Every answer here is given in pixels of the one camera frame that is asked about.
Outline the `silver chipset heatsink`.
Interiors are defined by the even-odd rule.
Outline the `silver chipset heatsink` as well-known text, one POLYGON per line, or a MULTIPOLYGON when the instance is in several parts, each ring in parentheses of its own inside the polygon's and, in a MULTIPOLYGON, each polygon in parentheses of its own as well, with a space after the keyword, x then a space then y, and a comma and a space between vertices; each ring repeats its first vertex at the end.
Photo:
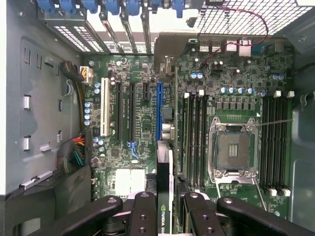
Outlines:
POLYGON ((124 198, 130 193, 145 190, 146 173, 144 169, 117 169, 115 172, 115 193, 124 198))

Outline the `steel socket cover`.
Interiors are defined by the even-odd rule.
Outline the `steel socket cover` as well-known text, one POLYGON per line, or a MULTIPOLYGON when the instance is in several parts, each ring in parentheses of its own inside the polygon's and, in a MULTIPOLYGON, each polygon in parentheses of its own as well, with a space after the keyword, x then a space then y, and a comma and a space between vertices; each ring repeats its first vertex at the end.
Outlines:
POLYGON ((220 184, 231 184, 233 182, 237 182, 239 184, 255 185, 256 188, 257 188, 257 192, 259 194, 259 197, 260 197, 260 202, 261 202, 264 210, 267 211, 267 206, 266 206, 266 203, 265 203, 264 198, 262 196, 262 193, 261 193, 261 190, 259 188, 259 185, 257 183, 256 177, 240 177, 240 176, 236 176, 236 175, 234 175, 234 176, 231 175, 231 176, 215 177, 214 178, 214 184, 216 185, 217 194, 218 194, 219 198, 221 197, 219 185, 220 184))

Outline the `green motherboard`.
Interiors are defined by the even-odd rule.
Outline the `green motherboard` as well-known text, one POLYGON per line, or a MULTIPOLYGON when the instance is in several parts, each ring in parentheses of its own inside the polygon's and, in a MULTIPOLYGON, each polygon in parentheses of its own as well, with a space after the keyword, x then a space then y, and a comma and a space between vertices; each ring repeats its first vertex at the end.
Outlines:
MULTIPOLYGON (((191 191, 205 193, 212 201, 219 197, 216 185, 208 173, 208 134, 214 117, 224 122, 243 122, 250 117, 256 124, 269 122, 269 103, 273 97, 285 98, 292 90, 294 50, 287 43, 261 44, 244 50, 230 45, 223 51, 206 47, 203 42, 189 40, 175 62, 175 82, 166 88, 166 101, 174 111, 165 113, 176 126, 174 141, 174 201, 173 214, 179 216, 178 177, 185 175, 183 157, 183 102, 184 93, 191 97, 208 96, 207 100, 207 147, 205 190, 202 190, 202 120, 200 188, 196 186, 196 100, 194 108, 194 187, 191 191)), ((93 81, 86 88, 84 125, 87 130, 86 154, 92 168, 92 198, 94 200, 115 193, 117 169, 144 169, 147 174, 157 175, 156 149, 156 83, 158 74, 152 57, 99 56, 88 58, 84 75, 93 81), (109 136, 100 135, 101 78, 110 80, 110 127, 109 136), (117 83, 123 85, 123 131, 122 140, 117 140, 117 83), (129 85, 136 83, 135 140, 129 141, 129 85), (150 101, 143 100, 143 83, 150 84, 150 101)), ((289 198, 271 196, 268 187, 270 178, 270 125, 258 126, 258 174, 257 183, 267 206, 267 211, 287 218, 289 198)), ((221 197, 237 197, 263 208, 255 185, 220 184, 221 197)))

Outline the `CPU socket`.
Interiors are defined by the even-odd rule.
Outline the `CPU socket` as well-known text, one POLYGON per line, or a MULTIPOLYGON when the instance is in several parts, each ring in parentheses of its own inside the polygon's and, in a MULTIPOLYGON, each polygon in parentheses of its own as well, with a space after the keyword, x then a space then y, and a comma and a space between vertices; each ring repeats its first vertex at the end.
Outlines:
POLYGON ((213 183, 253 184, 258 174, 258 127, 250 117, 243 122, 212 119, 208 134, 208 173, 213 183))

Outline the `white-latch RAM slot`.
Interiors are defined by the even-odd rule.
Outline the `white-latch RAM slot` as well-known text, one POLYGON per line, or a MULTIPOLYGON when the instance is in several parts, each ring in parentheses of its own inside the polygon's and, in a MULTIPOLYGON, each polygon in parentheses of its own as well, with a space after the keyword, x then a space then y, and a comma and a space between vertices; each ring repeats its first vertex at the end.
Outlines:
POLYGON ((196 97, 196 186, 200 188, 200 175, 201 175, 201 131, 200 122, 202 113, 202 97, 196 97))
POLYGON ((291 190, 289 187, 290 183, 290 159, 291 159, 291 127, 292 127, 292 102, 295 97, 295 92, 293 90, 289 90, 285 93, 285 120, 286 122, 283 123, 283 137, 284 137, 284 184, 281 187, 281 193, 285 197, 290 197, 291 190))
POLYGON ((183 157, 185 160, 183 171, 185 172, 187 180, 190 181, 190 94, 188 92, 184 93, 183 115, 183 157))
MULTIPOLYGON (((282 119, 282 98, 273 97, 269 103, 269 122, 276 122, 282 119)), ((278 193, 279 183, 281 182, 281 132, 282 125, 280 123, 270 124, 268 136, 270 139, 270 178, 268 179, 268 187, 271 196, 278 193)))

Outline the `long black expansion slot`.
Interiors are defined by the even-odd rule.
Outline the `long black expansion slot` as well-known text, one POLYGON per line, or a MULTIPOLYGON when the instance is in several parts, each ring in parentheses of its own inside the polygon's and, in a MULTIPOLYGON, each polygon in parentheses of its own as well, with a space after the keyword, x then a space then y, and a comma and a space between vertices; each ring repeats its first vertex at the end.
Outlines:
POLYGON ((129 141, 135 140, 136 83, 129 85, 129 141))
POLYGON ((122 140, 123 131, 123 85, 121 82, 117 83, 117 140, 120 142, 122 140))

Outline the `blue expansion slot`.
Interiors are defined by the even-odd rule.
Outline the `blue expansion slot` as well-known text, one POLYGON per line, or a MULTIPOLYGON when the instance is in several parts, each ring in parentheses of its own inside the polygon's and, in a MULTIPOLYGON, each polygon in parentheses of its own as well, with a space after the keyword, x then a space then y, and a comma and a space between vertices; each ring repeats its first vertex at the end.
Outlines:
POLYGON ((163 83, 157 83, 157 102, 156 102, 156 140, 162 137, 162 107, 163 107, 163 83))

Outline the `white expansion slot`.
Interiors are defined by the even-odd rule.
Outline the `white expansion slot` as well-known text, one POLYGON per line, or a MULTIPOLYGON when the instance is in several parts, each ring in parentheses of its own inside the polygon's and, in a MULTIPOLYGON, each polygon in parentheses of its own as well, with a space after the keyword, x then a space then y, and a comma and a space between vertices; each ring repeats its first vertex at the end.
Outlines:
POLYGON ((109 136, 110 127, 110 80, 101 78, 100 135, 109 136))

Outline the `steel locking lever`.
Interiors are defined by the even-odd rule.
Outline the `steel locking lever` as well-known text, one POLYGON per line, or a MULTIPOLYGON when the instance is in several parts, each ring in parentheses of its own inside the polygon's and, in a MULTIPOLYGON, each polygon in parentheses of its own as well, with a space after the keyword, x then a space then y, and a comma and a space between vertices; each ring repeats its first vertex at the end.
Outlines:
POLYGON ((286 122, 293 122, 294 119, 284 119, 284 120, 278 120, 278 121, 270 121, 270 122, 264 122, 264 123, 258 123, 255 124, 255 127, 258 126, 264 126, 264 125, 272 125, 272 124, 278 124, 278 123, 286 123, 286 122))

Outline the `black and silver PC case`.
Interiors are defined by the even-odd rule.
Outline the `black and silver PC case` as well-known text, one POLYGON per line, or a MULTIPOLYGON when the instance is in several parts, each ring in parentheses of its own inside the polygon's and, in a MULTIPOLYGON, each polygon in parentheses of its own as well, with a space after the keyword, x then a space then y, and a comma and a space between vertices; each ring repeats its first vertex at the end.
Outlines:
MULTIPOLYGON (((163 0, 153 14, 150 0, 141 0, 133 14, 120 0, 119 15, 112 15, 105 0, 98 0, 96 14, 80 0, 78 13, 71 15, 59 0, 54 14, 36 0, 0 0, 0 196, 90 167, 84 106, 93 78, 81 71, 88 58, 154 59, 160 32, 192 30, 195 40, 215 51, 279 42, 293 48, 291 195, 288 216, 280 218, 315 233, 315 0, 185 0, 182 18, 171 1, 163 0), (82 52, 54 28, 65 26, 79 38, 73 26, 85 23, 105 53, 82 52)), ((90 170, 92 203, 99 199, 92 198, 90 170)), ((136 193, 126 199, 109 195, 121 198, 123 211, 129 211, 136 193)), ((126 221, 110 219, 90 236, 125 236, 126 227, 126 221)))

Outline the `vented steel slot cover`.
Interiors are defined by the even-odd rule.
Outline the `vented steel slot cover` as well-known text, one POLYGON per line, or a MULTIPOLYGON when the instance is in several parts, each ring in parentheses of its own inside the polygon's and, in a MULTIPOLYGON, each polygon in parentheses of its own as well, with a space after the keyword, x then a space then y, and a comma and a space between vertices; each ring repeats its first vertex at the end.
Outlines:
POLYGON ((54 26, 54 28, 61 33, 69 42, 82 52, 90 52, 90 49, 85 46, 70 30, 65 26, 54 26))
POLYGON ((96 36, 96 32, 92 27, 85 23, 82 26, 73 26, 73 29, 79 36, 79 49, 85 53, 105 53, 105 45, 96 36))

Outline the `blue card retention latch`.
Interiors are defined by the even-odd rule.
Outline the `blue card retention latch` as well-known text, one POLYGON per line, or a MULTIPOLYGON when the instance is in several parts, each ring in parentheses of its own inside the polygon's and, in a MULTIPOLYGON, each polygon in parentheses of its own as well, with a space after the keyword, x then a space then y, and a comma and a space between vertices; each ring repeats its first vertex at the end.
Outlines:
POLYGON ((126 0, 126 7, 129 12, 133 14, 138 14, 140 10, 141 0, 126 0))
POLYGON ((183 10, 185 9, 185 0, 172 0, 171 6, 176 11, 177 18, 182 18, 183 10))
POLYGON ((82 0, 83 6, 90 11, 91 14, 96 14, 98 11, 98 0, 82 0))
POLYGON ((55 0, 36 0, 39 8, 44 12, 49 14, 54 14, 56 12, 55 0))
POLYGON ((163 0, 150 0, 150 7, 153 14, 157 14, 159 8, 163 7, 163 0))
POLYGON ((78 13, 76 5, 80 4, 80 0, 59 0, 59 4, 66 13, 74 15, 78 13))
POLYGON ((105 7, 112 15, 119 15, 120 0, 105 0, 105 7))

